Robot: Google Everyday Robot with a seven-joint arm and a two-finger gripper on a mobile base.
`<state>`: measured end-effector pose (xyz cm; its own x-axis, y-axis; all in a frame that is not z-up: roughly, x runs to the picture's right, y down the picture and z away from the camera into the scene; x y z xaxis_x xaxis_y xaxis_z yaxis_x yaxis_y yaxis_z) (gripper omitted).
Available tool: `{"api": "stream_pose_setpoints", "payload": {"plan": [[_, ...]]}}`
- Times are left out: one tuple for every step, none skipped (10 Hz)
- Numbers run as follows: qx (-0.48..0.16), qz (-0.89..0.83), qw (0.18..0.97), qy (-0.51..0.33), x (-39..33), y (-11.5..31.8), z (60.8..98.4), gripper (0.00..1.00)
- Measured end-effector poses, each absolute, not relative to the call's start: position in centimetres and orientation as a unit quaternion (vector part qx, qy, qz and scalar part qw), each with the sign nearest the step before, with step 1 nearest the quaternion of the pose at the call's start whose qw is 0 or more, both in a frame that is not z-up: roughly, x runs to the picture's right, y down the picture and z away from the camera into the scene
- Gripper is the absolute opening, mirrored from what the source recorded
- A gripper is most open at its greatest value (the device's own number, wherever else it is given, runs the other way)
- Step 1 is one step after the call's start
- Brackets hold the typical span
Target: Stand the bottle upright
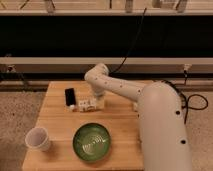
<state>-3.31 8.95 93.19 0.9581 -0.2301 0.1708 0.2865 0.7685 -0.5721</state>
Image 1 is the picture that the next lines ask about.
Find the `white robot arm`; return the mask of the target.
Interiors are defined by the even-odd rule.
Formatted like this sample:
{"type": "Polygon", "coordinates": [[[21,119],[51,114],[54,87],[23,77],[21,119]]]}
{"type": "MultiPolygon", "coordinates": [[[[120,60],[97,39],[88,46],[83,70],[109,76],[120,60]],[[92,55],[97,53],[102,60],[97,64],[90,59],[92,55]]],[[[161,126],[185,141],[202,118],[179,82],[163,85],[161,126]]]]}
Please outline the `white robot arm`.
{"type": "Polygon", "coordinates": [[[103,63],[87,71],[84,79],[96,97],[109,91],[137,103],[144,171],[192,171],[181,98],[174,88],[110,77],[103,63]]]}

